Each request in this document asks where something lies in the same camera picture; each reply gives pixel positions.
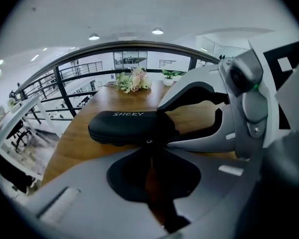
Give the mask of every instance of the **flower bouquet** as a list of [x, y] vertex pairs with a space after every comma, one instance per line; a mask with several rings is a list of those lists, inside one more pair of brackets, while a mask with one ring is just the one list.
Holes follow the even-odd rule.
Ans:
[[129, 75], [120, 73], [116, 75], [117, 80], [115, 82], [119, 89], [125, 90], [125, 93], [138, 91], [139, 89], [150, 89], [151, 81], [146, 76], [146, 69], [144, 67], [137, 67], [131, 69]]

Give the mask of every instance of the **potted plant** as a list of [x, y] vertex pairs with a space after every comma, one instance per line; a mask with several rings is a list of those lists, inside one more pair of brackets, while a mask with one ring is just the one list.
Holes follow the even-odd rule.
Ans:
[[18, 110], [22, 106], [22, 101], [19, 101], [17, 103], [14, 98], [9, 98], [7, 104], [8, 104], [8, 108], [9, 108], [10, 112], [14, 113], [16, 110]]
[[161, 71], [162, 74], [165, 75], [164, 79], [163, 79], [163, 83], [165, 86], [171, 86], [173, 85], [173, 77], [174, 76], [178, 76], [178, 75], [184, 75], [185, 72], [179, 72], [179, 71], [167, 71], [167, 70], [162, 70]]

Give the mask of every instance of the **white flower pot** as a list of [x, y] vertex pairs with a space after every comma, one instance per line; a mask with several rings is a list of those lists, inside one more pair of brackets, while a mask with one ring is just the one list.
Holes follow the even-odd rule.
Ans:
[[164, 78], [163, 79], [163, 83], [164, 83], [165, 86], [171, 86], [171, 85], [173, 85], [174, 80], [173, 79], [166, 79], [166, 78]]
[[15, 113], [22, 106], [22, 101], [16, 103], [13, 107], [9, 107], [11, 113]]

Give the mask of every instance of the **gray plastic surface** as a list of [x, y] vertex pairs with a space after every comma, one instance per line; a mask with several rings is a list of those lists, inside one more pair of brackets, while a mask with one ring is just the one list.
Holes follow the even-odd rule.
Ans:
[[225, 105], [220, 109], [223, 112], [222, 124], [213, 135], [191, 140], [170, 142], [167, 146], [194, 152], [233, 151], [235, 149], [235, 139], [226, 139], [226, 135], [235, 132], [231, 105]]
[[246, 122], [246, 125], [250, 136], [254, 139], [257, 139], [257, 138], [261, 138], [266, 132], [267, 120], [263, 119], [258, 123]]
[[212, 158], [170, 148], [166, 150], [195, 164], [200, 170], [201, 179], [194, 191], [186, 198], [174, 200], [177, 214], [191, 222], [212, 210], [240, 179], [240, 176], [218, 170], [219, 167], [244, 168], [248, 164], [242, 160]]
[[213, 87], [214, 92], [227, 93], [217, 65], [195, 68], [181, 77], [164, 95], [158, 108], [165, 105], [186, 86], [194, 82], [204, 82]]
[[243, 111], [247, 121], [257, 123], [268, 116], [267, 99], [257, 89], [243, 94]]
[[76, 165], [45, 185], [27, 203], [36, 216], [66, 187], [81, 193], [56, 226], [75, 238], [153, 239], [166, 235], [145, 203], [129, 202], [109, 186], [108, 168], [138, 149], [122, 151]]
[[[226, 79], [226, 83], [229, 81], [228, 72], [230, 66], [225, 62], [226, 59], [222, 60], [218, 64], [218, 68], [222, 78]], [[250, 149], [259, 149], [263, 146], [264, 134], [259, 138], [252, 138], [249, 129], [247, 127], [247, 121], [245, 113], [242, 107], [242, 96], [235, 96], [233, 90], [231, 89], [232, 84], [225, 84], [227, 89], [228, 97], [230, 100], [232, 115], [234, 118], [235, 125], [235, 153], [238, 158], [250, 158]]]
[[[263, 77], [263, 68], [255, 54], [255, 52], [250, 49], [235, 58], [225, 58], [223, 61], [230, 60], [230, 69], [238, 68], [241, 73], [245, 76], [246, 82], [245, 87], [248, 87], [248, 90], [252, 90], [252, 88], [261, 82]], [[232, 81], [227, 81], [230, 85], [230, 88], [234, 91], [235, 95], [240, 95], [244, 90], [239, 90]]]
[[261, 149], [249, 149], [248, 151], [248, 155], [251, 156], [250, 161], [246, 162], [242, 176], [234, 183], [228, 194], [205, 215], [164, 237], [165, 239], [236, 238], [239, 218], [259, 179], [263, 156]]

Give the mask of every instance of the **chair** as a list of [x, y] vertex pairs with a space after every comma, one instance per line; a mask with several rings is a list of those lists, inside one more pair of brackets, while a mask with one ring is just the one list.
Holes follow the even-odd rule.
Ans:
[[26, 143], [23, 141], [23, 137], [26, 136], [28, 133], [31, 135], [31, 131], [30, 130], [27, 130], [25, 132], [20, 132], [20, 129], [23, 128], [23, 121], [20, 120], [15, 126], [14, 128], [12, 129], [12, 131], [10, 132], [10, 134], [6, 137], [7, 139], [11, 138], [12, 136], [14, 137], [14, 139], [16, 139], [17, 137], [17, 141], [16, 143], [14, 142], [11, 142], [12, 145], [15, 147], [15, 151], [16, 153], [18, 153], [18, 146], [20, 144], [20, 141], [23, 142], [23, 146], [26, 146]]

